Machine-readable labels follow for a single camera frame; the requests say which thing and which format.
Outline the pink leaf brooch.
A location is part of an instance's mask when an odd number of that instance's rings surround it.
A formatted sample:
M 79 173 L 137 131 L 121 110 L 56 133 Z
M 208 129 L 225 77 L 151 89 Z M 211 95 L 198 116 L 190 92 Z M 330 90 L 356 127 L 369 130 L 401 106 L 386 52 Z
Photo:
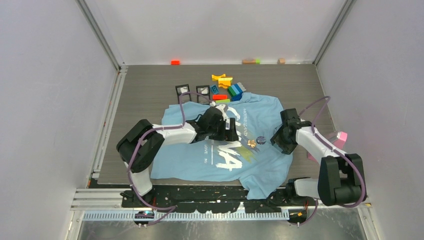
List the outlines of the pink leaf brooch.
M 256 143 L 256 141 L 255 141 L 254 139 L 249 139 L 249 140 L 247 141 L 247 145 L 248 145 L 250 148 L 255 148 L 255 147 L 257 146 L 257 143 Z

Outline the blue round brooch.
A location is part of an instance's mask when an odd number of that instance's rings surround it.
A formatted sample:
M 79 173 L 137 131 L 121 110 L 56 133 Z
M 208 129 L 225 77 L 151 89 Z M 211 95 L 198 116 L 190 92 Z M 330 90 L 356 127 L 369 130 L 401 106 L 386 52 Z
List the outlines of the blue round brooch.
M 259 136 L 256 138 L 256 142 L 259 145 L 264 145 L 267 142 L 267 140 L 264 136 Z

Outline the light blue printed t-shirt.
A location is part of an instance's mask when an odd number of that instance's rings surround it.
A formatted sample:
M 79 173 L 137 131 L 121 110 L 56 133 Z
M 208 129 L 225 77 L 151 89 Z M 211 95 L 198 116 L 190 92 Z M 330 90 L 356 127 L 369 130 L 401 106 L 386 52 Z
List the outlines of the light blue printed t-shirt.
M 273 96 L 246 92 L 230 102 L 226 114 L 235 118 L 238 141 L 203 140 L 197 143 L 162 146 L 152 163 L 152 179 L 230 182 L 239 180 L 249 200 L 261 199 L 287 179 L 293 156 L 271 144 L 282 125 L 283 106 Z M 248 140 L 266 138 L 255 148 Z

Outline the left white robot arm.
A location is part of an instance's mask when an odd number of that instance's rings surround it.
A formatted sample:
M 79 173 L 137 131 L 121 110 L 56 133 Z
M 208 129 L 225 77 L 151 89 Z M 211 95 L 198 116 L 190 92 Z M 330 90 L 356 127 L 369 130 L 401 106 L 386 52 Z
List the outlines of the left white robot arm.
M 117 143 L 116 150 L 125 163 L 128 180 L 141 207 L 153 202 L 153 185 L 149 167 L 160 148 L 176 144 L 194 144 L 206 139 L 236 142 L 236 119 L 228 117 L 222 106 L 211 106 L 195 119 L 184 119 L 177 125 L 151 124 L 140 120 Z

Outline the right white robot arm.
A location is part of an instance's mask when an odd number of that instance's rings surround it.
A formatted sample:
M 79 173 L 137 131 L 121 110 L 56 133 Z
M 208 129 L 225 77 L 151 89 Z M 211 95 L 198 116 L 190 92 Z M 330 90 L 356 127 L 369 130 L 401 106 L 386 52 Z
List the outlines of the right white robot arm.
M 296 109 L 280 112 L 282 125 L 270 139 L 283 154 L 290 155 L 301 146 L 319 164 L 317 179 L 294 178 L 288 181 L 285 198 L 299 205 L 305 197 L 320 200 L 326 206 L 353 208 L 367 198 L 363 160 L 346 153 L 325 139 L 310 121 L 300 118 Z

